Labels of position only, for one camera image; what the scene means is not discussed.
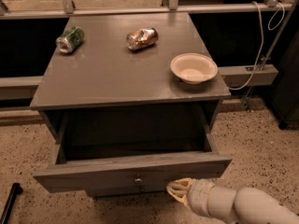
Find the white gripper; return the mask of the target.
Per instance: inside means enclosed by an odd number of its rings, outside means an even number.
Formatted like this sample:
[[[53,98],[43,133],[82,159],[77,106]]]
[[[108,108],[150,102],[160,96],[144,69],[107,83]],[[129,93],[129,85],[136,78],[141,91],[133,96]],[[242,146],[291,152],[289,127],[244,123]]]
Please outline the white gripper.
[[[168,183],[166,191],[201,217],[222,218],[222,188],[205,179],[181,178]]]

